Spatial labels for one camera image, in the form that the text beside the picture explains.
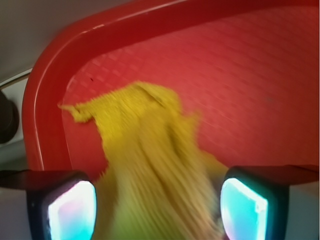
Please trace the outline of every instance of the glowing light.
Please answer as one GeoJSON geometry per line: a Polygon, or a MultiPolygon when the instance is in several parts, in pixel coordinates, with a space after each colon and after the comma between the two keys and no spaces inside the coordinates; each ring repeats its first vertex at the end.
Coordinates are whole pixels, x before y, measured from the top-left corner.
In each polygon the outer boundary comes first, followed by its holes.
{"type": "Polygon", "coordinates": [[[221,190],[221,216],[231,240],[266,238],[268,201],[236,178],[227,179],[221,190]]]}
{"type": "Polygon", "coordinates": [[[91,239],[96,213],[95,187],[89,181],[78,182],[48,207],[51,239],[91,239]]]}

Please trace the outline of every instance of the gray surface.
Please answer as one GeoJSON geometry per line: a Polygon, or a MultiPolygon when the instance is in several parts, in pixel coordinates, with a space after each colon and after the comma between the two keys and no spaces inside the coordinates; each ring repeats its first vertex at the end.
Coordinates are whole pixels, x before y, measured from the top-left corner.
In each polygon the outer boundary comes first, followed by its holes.
{"type": "Polygon", "coordinates": [[[0,171],[24,170],[27,168],[26,149],[23,140],[0,148],[0,171]]]}
{"type": "Polygon", "coordinates": [[[63,28],[130,0],[0,0],[0,82],[33,67],[63,28]]]}

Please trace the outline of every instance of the white wall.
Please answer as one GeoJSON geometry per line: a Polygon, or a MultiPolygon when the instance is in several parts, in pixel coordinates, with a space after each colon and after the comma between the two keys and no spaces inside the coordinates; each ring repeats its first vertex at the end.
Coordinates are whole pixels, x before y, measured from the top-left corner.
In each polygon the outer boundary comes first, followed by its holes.
{"type": "Polygon", "coordinates": [[[33,67],[65,26],[130,0],[0,0],[0,82],[33,67]]]}

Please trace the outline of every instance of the cleaning cloth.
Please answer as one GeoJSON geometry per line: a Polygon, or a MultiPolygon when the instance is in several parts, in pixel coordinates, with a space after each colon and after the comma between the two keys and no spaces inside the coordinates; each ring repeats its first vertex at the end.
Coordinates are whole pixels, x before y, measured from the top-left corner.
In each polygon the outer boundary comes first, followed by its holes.
{"type": "Polygon", "coordinates": [[[138,81],[61,108],[77,123],[94,119],[108,160],[93,239],[223,239],[208,174],[221,182],[227,168],[199,149],[200,114],[183,115],[174,91],[138,81]]]}

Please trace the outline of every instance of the red plastic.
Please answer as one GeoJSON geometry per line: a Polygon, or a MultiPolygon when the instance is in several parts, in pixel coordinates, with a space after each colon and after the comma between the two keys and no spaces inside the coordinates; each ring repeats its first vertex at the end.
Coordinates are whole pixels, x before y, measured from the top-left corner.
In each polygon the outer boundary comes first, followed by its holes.
{"type": "Polygon", "coordinates": [[[59,34],[24,93],[29,167],[106,167],[94,122],[58,104],[135,81],[174,89],[200,109],[200,146],[228,166],[319,164],[319,2],[139,0],[59,34]]]}

